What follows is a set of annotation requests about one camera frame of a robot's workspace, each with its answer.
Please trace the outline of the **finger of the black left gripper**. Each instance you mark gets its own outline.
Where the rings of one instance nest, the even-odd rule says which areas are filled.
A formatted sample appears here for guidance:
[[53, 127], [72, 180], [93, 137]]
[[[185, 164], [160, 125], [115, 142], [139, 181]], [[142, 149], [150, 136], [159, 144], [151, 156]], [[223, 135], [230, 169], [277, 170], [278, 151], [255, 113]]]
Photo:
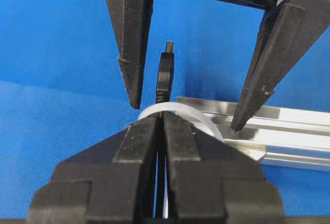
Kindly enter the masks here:
[[240, 131], [323, 34], [323, 0], [283, 0], [265, 11], [231, 128]]
[[141, 105], [144, 67], [154, 0], [106, 0], [129, 104]]

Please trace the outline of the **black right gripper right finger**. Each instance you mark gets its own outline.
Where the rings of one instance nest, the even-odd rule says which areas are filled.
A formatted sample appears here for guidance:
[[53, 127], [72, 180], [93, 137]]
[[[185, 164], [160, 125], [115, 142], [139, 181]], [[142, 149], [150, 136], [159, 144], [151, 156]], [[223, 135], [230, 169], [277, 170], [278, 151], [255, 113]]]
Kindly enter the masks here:
[[178, 223], [283, 223], [260, 164], [171, 113], [163, 115], [169, 190]]

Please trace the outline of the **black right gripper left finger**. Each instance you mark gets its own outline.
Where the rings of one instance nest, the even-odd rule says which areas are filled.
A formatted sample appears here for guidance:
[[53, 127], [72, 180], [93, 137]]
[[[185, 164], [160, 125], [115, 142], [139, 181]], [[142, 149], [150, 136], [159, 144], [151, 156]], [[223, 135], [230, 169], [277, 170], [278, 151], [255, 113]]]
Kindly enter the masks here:
[[133, 223], [143, 215], [158, 115], [60, 162], [31, 202], [28, 223]]

